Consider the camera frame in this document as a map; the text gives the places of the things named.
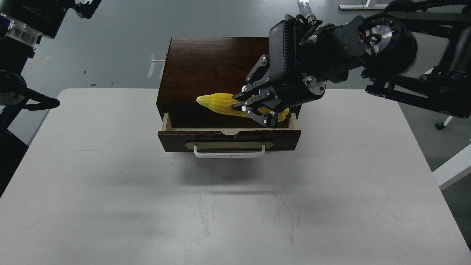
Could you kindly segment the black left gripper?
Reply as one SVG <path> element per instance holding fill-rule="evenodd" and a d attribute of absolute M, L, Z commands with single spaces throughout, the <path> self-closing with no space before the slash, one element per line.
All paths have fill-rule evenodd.
<path fill-rule="evenodd" d="M 22 22 L 54 39 L 59 31 L 67 10 L 73 10 L 80 18 L 93 17 L 101 0 L 75 3 L 74 0 L 1 0 L 0 11 L 6 17 Z"/>

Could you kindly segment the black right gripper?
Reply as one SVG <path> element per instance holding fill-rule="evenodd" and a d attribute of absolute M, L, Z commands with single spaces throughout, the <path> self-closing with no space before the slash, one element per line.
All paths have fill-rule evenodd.
<path fill-rule="evenodd" d="M 233 96 L 233 109 L 267 128 L 278 126 L 280 109 L 318 100 L 328 82 L 348 79 L 350 24 L 311 22 L 287 14 L 269 31 L 269 56 L 262 55 L 246 77 L 247 84 Z M 267 107 L 270 112 L 256 110 Z"/>

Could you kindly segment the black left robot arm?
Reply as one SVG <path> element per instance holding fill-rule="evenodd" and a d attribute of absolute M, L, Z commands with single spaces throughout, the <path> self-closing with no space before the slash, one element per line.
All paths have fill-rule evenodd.
<path fill-rule="evenodd" d="M 0 2 L 0 188 L 3 193 L 28 150 L 8 128 L 22 110 L 56 108 L 60 101 L 30 89 L 22 77 L 35 45 L 54 39 L 68 10 L 90 19 L 99 0 L 2 0 Z"/>

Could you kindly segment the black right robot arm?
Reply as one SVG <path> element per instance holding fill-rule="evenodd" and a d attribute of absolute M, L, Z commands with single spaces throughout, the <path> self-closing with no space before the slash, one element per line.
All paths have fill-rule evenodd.
<path fill-rule="evenodd" d="M 439 64 L 418 78 L 406 77 L 417 60 L 414 32 L 448 39 Z M 343 25 L 313 14 L 286 15 L 269 31 L 262 55 L 234 95 L 232 110 L 275 128 L 287 108 L 321 99 L 328 82 L 363 68 L 370 95 L 444 113 L 470 116 L 470 1 L 394 0 L 384 11 Z"/>

